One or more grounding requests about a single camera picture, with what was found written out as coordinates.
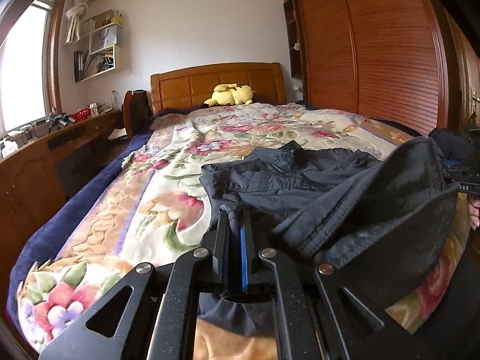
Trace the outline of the person's right hand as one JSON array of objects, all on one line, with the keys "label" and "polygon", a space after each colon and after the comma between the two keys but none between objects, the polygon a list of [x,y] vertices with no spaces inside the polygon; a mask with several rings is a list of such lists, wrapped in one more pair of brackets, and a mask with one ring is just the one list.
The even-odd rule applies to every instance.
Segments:
[{"label": "person's right hand", "polygon": [[469,224],[472,230],[476,230],[480,226],[480,198],[478,196],[468,195],[469,204]]}]

